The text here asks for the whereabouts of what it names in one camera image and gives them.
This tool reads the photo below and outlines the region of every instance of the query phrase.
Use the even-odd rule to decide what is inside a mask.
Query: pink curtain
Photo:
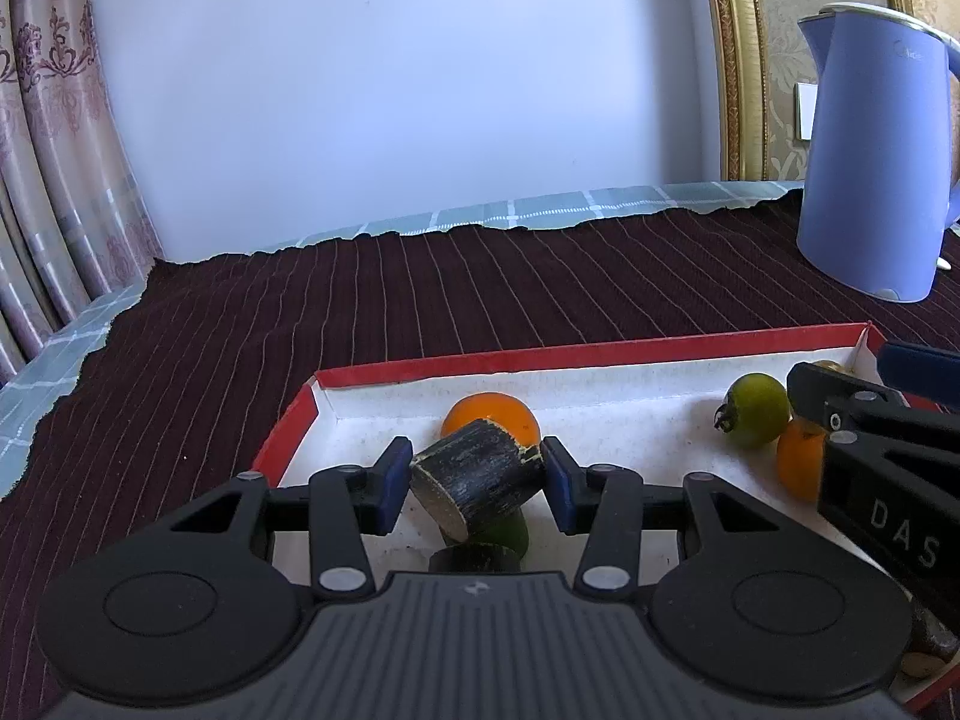
[[[113,125],[90,0],[0,0],[0,311],[31,358],[162,254]]]

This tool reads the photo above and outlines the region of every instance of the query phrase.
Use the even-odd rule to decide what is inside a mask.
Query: white wall switch
[[[797,83],[797,139],[808,141],[813,135],[813,111],[817,107],[817,85],[814,83]]]

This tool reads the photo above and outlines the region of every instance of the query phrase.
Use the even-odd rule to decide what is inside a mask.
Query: midea logo
[[[905,46],[902,40],[894,41],[894,53],[897,56],[904,57],[904,59],[915,59],[918,62],[923,59],[923,55],[920,52],[915,52],[915,50]]]

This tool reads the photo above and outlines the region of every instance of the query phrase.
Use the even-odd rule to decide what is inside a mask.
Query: red and white box
[[[653,485],[680,485],[690,471],[710,471],[869,560],[813,506],[786,493],[776,478],[774,445],[738,450],[714,430],[713,415],[739,376],[762,371],[785,382],[796,362],[833,360],[878,382],[875,351],[883,341],[872,324],[850,323],[321,370],[288,406],[253,468],[271,485],[303,485],[326,467],[369,466],[395,436],[409,437],[416,453],[438,439],[443,418],[462,397],[505,392],[522,400],[541,434],[558,437],[581,466],[630,467]],[[523,512],[530,530],[524,570],[560,570],[571,579],[587,537],[560,533],[542,493]],[[411,494],[389,536],[363,539],[378,584],[392,570],[426,570],[429,557],[445,546]],[[277,534],[274,565],[291,581],[309,584],[307,556],[305,533]],[[659,580],[677,560],[675,533],[644,532],[642,583]],[[930,680],[898,678],[893,693],[920,709],[960,680],[959,662]]]

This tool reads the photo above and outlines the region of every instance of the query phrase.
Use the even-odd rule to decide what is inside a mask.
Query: electric kettle
[[[859,2],[833,2],[799,24],[819,76],[800,253],[875,298],[923,300],[944,228],[960,218],[949,114],[960,41]]]

